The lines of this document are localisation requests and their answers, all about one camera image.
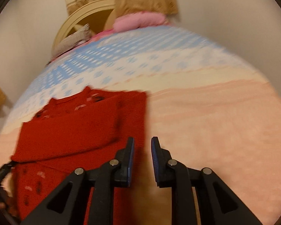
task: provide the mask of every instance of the bed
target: bed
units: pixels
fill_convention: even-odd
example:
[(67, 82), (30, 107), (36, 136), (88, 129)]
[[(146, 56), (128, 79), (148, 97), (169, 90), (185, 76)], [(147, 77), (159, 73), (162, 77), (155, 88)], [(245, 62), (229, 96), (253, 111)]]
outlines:
[[(113, 0), (99, 0), (77, 10), (59, 30), (53, 48), (95, 13), (103, 14), (102, 28), (93, 30), (108, 29), (113, 6)], [(154, 181), (152, 136), (186, 166), (212, 168), (263, 225), (281, 216), (281, 98), (246, 61), (173, 26), (114, 33), (49, 64), (8, 116), (0, 135), (0, 166), (10, 160), (22, 122), (51, 98), (74, 95), (88, 85), (148, 92), (148, 158), (141, 172), (146, 181), (133, 191), (140, 224), (170, 224), (171, 219), (170, 190)]]

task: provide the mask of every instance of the triangular cutout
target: triangular cutout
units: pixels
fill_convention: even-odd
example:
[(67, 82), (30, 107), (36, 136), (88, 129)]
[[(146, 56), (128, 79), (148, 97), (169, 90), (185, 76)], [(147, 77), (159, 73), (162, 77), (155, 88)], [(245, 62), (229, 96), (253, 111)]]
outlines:
[(63, 187), (62, 190), (48, 203), (47, 208), (49, 210), (62, 214), (66, 207), (72, 186), (73, 183), (70, 182), (65, 187)]
[(216, 193), (217, 200), (220, 204), (220, 210), (223, 214), (235, 211), (238, 206), (237, 203), (227, 194), (227, 192), (217, 183), (213, 183), (213, 188)]

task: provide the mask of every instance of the pillow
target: pillow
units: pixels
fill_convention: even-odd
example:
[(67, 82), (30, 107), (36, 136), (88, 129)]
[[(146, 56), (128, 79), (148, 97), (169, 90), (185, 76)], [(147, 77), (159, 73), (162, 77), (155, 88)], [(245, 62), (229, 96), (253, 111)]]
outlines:
[(91, 38), (90, 26), (86, 24), (74, 34), (64, 38), (53, 50), (52, 59), (57, 58), (68, 50), (78, 46), (81, 42), (86, 42)]
[(143, 11), (118, 17), (114, 22), (114, 31), (124, 32), (147, 26), (163, 25), (166, 23), (167, 18), (165, 14)]

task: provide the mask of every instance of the gray pillow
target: gray pillow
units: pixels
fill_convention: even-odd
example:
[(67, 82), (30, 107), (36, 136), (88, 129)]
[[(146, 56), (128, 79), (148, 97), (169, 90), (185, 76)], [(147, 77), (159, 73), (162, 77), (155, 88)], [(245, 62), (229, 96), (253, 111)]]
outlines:
[(86, 42), (91, 38), (90, 26), (86, 24), (74, 34), (64, 38), (53, 50), (52, 59), (57, 58), (68, 50)]

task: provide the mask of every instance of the metal screw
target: metal screw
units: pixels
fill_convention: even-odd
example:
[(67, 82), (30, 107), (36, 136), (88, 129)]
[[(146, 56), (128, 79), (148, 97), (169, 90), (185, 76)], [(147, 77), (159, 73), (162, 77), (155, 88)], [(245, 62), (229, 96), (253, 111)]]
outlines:
[(209, 174), (212, 173), (212, 170), (211, 170), (210, 168), (207, 168), (207, 167), (206, 167), (206, 168), (203, 169), (203, 173), (209, 175)]
[(81, 167), (75, 169), (75, 174), (77, 175), (83, 174), (83, 172), (84, 170)]
[(119, 164), (119, 161), (118, 161), (117, 159), (112, 159), (112, 160), (110, 160), (109, 164), (110, 164), (111, 166), (115, 166), (115, 165), (118, 165), (118, 164)]
[(168, 163), (169, 165), (171, 165), (171, 166), (176, 166), (176, 165), (177, 165), (177, 161), (174, 160), (174, 159), (169, 160), (167, 163)]

